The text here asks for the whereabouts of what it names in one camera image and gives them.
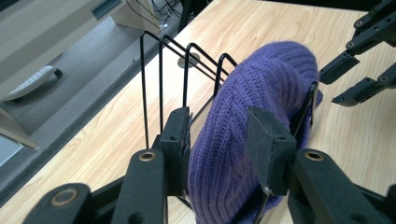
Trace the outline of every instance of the ribbed knit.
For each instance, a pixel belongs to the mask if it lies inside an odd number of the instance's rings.
[[[258,49],[233,70],[191,152],[189,198],[198,223],[252,222],[262,198],[246,151],[248,107],[270,111],[289,130],[314,81],[318,81],[314,55],[290,41]],[[299,147],[307,143],[309,119],[297,139]],[[258,197],[257,203],[253,198],[254,203],[248,204],[249,197]],[[266,210],[279,201],[271,197]]]

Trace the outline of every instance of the floor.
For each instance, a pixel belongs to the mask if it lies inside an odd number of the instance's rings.
[[[166,23],[159,37],[175,36],[179,19]],[[0,207],[140,72],[141,33],[109,17],[50,63],[63,71],[61,77],[18,101],[0,102],[39,144],[23,147],[0,166]],[[145,44],[148,60],[157,48],[154,41]]]

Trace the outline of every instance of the light wood tabletop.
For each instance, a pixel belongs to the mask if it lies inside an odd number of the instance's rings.
[[[183,46],[194,42],[214,59],[227,52],[241,63],[265,44],[294,40],[314,52],[321,68],[345,50],[353,36],[353,23],[364,14],[264,1],[216,0],[176,41]],[[328,153],[354,183],[384,195],[396,183],[396,91],[383,91],[353,107],[331,100],[364,77],[376,79],[396,62],[396,51],[380,44],[358,58],[361,63],[338,81],[329,86],[320,84],[324,98],[316,111],[308,146]],[[165,120],[171,110],[181,106],[183,70],[177,60],[175,54],[164,52]],[[233,69],[228,63],[225,67]],[[147,66],[147,83],[152,142],[159,132],[157,58]],[[145,148],[141,92],[138,75],[0,209],[0,223],[21,223],[45,193],[62,184],[81,182],[96,190],[125,175],[131,156]],[[212,92],[213,81],[191,69],[191,112],[196,113]],[[192,127],[193,136],[204,120],[205,113]],[[169,222],[194,223],[194,213],[169,198]],[[291,223],[287,200],[268,212],[264,222]]]

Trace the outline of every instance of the knitted fabric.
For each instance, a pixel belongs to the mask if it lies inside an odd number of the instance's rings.
[[[248,107],[268,110],[289,130],[314,81],[318,81],[315,56],[290,41],[258,49],[233,70],[191,152],[189,198],[198,223],[253,221],[262,191],[246,150]],[[309,120],[307,116],[302,124],[299,148],[307,143]],[[280,200],[270,197],[265,211]]]

